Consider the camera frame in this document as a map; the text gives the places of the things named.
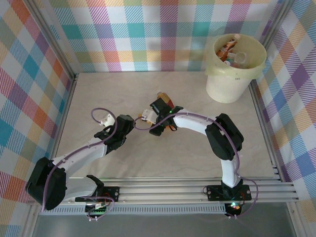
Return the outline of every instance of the ventilation grille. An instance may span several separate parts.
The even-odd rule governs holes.
[[[116,205],[110,214],[223,214],[224,204],[182,204],[182,205]],[[65,205],[40,215],[80,215],[84,214],[84,205]]]

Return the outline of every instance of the white floor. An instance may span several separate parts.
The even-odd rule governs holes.
[[[65,154],[101,131],[90,117],[96,107],[134,119],[166,92],[175,105],[206,116],[226,113],[244,136],[240,173],[272,177],[273,171],[254,105],[247,90],[232,104],[213,101],[206,93],[203,72],[80,74],[58,149]],[[99,119],[105,113],[96,113]],[[140,122],[139,126],[149,126]],[[187,129],[166,130],[160,137],[133,130],[125,144],[79,170],[74,177],[221,177],[221,163],[205,136]]]

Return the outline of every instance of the plaid wallpaper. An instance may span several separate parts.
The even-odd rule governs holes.
[[[212,36],[259,39],[281,2],[37,0],[78,72],[201,71]]]
[[[22,0],[0,1],[0,237],[15,237],[36,161],[49,156],[70,79]]]
[[[262,108],[286,180],[316,235],[316,3],[295,1],[267,50]]]

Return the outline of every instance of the colorful plaid wall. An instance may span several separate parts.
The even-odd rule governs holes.
[[[35,162],[49,156],[70,79],[22,0],[0,1],[0,237],[17,236]]]
[[[277,158],[316,235],[316,3],[295,1],[258,80]]]
[[[200,71],[212,36],[264,31],[280,0],[37,0],[80,72]]]

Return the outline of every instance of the orange object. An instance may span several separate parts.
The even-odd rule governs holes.
[[[235,34],[234,38],[228,41],[217,53],[216,55],[224,62],[227,59],[228,53],[233,50],[233,47],[237,44],[237,40],[240,39],[240,35]]]
[[[174,104],[172,103],[172,100],[170,99],[170,97],[166,94],[166,93],[164,93],[164,92],[158,92],[157,93],[157,99],[158,98],[161,98],[161,99],[163,99],[163,101],[167,104],[167,105],[169,105],[172,109],[174,108]]]

